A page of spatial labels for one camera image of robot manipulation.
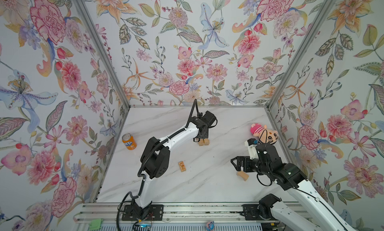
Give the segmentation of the curved wood block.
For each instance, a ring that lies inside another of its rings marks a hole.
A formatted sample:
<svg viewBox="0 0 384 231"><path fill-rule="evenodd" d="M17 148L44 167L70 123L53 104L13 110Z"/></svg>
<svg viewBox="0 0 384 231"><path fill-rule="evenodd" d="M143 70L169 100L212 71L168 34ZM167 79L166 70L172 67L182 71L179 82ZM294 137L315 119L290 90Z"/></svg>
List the curved wood block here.
<svg viewBox="0 0 384 231"><path fill-rule="evenodd" d="M244 181L247 181L249 178L249 175L243 171L238 171L237 176L241 177Z"/></svg>

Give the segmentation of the printed wood block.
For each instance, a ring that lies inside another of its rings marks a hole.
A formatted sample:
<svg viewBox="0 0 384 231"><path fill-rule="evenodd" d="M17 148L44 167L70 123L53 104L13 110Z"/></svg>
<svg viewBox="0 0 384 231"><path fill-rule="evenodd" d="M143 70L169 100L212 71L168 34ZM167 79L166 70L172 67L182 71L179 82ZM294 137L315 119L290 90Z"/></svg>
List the printed wood block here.
<svg viewBox="0 0 384 231"><path fill-rule="evenodd" d="M183 161L179 162L179 168L180 168L181 172L185 172L187 170Z"/></svg>

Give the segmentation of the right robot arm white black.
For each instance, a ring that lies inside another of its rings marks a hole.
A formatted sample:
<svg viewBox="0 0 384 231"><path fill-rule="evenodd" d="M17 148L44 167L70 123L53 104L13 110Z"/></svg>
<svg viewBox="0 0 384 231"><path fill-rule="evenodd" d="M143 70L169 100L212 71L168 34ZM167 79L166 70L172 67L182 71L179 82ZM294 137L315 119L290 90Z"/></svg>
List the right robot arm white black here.
<svg viewBox="0 0 384 231"><path fill-rule="evenodd" d="M274 145L245 142L248 156L231 159L236 171L267 176L271 184L277 184L309 213L314 223L297 214L281 198L268 194L259 200L257 206L243 208L248 220L257 217L265 221L278 220L292 230L298 231L352 231L354 228L322 198L307 176L294 164L283 163Z"/></svg>

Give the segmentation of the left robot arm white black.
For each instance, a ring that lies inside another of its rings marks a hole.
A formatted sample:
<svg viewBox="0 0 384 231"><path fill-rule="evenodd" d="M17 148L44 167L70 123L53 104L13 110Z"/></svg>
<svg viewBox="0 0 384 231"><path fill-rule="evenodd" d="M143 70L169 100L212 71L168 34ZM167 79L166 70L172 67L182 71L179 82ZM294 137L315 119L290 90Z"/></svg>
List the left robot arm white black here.
<svg viewBox="0 0 384 231"><path fill-rule="evenodd" d="M209 137L209 129L217 125L217 117L210 111L193 111L186 124L177 131L161 139L152 137L148 140L142 157L138 177L142 179L137 195L128 192L118 207L118 211L134 219L143 220L150 213L152 201L146 201L144 196L149 190L153 179L161 177L168 169L171 151L180 147L186 141L199 142Z"/></svg>

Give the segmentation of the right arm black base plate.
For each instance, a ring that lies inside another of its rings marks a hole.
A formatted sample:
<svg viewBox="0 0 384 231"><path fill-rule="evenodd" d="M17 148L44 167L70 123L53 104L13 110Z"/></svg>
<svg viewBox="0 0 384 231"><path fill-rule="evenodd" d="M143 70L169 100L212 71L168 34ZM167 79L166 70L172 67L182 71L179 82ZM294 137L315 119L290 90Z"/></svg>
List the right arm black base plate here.
<svg viewBox="0 0 384 231"><path fill-rule="evenodd" d="M246 221L267 221L272 218L270 208L263 204L244 204L241 215Z"/></svg>

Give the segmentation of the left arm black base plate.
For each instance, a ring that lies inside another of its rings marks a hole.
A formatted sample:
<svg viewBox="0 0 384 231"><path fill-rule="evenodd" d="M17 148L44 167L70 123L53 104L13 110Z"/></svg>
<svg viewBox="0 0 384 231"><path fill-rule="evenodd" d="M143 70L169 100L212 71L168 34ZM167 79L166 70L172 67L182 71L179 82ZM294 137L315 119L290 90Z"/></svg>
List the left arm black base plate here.
<svg viewBox="0 0 384 231"><path fill-rule="evenodd" d="M164 205L150 204L141 208L137 204L125 205L122 212L122 221L162 221Z"/></svg>

